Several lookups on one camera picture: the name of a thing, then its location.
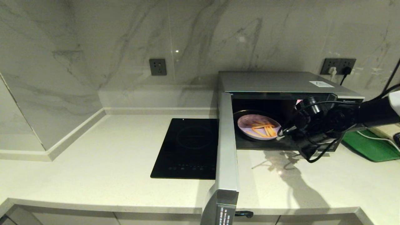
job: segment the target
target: microwave door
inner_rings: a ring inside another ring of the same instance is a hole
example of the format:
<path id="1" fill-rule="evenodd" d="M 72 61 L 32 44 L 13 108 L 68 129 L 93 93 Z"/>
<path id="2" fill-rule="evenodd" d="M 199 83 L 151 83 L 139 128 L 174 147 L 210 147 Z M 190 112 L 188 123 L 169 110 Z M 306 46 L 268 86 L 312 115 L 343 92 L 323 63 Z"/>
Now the microwave door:
<path id="1" fill-rule="evenodd" d="M 239 195 L 238 160 L 231 94 L 218 96 L 219 138 L 215 184 L 207 194 L 201 225 L 231 225 Z"/>

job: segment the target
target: wall outlet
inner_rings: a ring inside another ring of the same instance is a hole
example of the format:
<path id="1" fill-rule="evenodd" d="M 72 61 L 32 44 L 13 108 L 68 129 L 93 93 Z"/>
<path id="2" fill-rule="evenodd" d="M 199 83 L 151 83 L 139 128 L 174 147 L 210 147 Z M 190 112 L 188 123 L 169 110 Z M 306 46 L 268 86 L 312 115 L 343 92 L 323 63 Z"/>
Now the wall outlet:
<path id="1" fill-rule="evenodd" d="M 320 74 L 329 74 L 331 67 L 336 67 L 337 75 L 350 74 L 355 63 L 355 58 L 326 58 Z"/>
<path id="2" fill-rule="evenodd" d="M 149 59 L 149 63 L 152 76 L 167 75 L 167 67 L 165 65 L 165 59 Z"/>

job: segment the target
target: purple plate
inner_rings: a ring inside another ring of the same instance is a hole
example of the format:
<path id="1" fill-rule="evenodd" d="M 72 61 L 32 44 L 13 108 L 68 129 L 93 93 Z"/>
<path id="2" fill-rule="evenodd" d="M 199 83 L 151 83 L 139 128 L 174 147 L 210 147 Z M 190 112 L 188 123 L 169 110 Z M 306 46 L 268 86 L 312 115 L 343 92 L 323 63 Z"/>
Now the purple plate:
<path id="1" fill-rule="evenodd" d="M 257 139 L 257 140 L 266 141 L 266 140 L 272 140 L 272 139 L 275 139 L 278 137 L 278 136 L 262 137 L 259 134 L 257 134 L 256 132 L 254 132 L 252 130 L 252 127 L 254 127 L 253 124 L 256 124 L 257 122 L 270 123 L 270 124 L 274 125 L 275 128 L 273 128 L 273 130 L 275 131 L 275 133 L 278 133 L 278 131 L 280 129 L 280 124 L 278 122 L 276 122 L 275 120 L 273 120 L 269 117 L 265 117 L 262 115 L 256 115 L 256 114 L 249 114 L 249 115 L 244 115 L 244 116 L 240 117 L 238 119 L 238 127 L 245 135 L 247 135 L 251 138 Z M 257 129 L 257 131 L 266 135 L 264 128 L 259 128 L 259 129 Z"/>

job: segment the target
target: silver microwave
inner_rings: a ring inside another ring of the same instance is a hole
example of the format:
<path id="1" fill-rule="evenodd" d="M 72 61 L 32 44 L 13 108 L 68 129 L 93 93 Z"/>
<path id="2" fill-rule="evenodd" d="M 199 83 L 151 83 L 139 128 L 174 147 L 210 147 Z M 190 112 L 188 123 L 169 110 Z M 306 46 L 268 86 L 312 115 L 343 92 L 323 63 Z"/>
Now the silver microwave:
<path id="1" fill-rule="evenodd" d="M 364 99 L 360 94 L 310 72 L 219 72 L 216 180 L 208 192 L 201 224 L 220 224 L 221 221 L 232 224 L 240 191 L 237 149 L 296 150 L 288 139 L 257 141 L 248 138 L 238 129 L 238 118 L 248 113 L 259 114 L 282 124 L 299 101 L 310 97 L 317 101 L 354 103 Z M 332 106 L 324 104 L 321 107 L 329 110 Z M 329 151 L 334 152 L 339 143 L 329 146 Z"/>

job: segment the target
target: green tray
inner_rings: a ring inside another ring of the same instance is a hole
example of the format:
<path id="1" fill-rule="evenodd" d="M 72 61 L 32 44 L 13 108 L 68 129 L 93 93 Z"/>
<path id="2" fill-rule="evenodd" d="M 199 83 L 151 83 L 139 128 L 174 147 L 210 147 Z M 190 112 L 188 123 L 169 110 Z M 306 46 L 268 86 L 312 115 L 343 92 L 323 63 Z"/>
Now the green tray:
<path id="1" fill-rule="evenodd" d="M 361 133 L 370 137 L 378 137 L 369 130 L 361 131 Z M 353 150 L 373 162 L 400 159 L 399 151 L 387 141 L 368 139 L 357 132 L 347 132 L 343 137 L 343 141 Z"/>

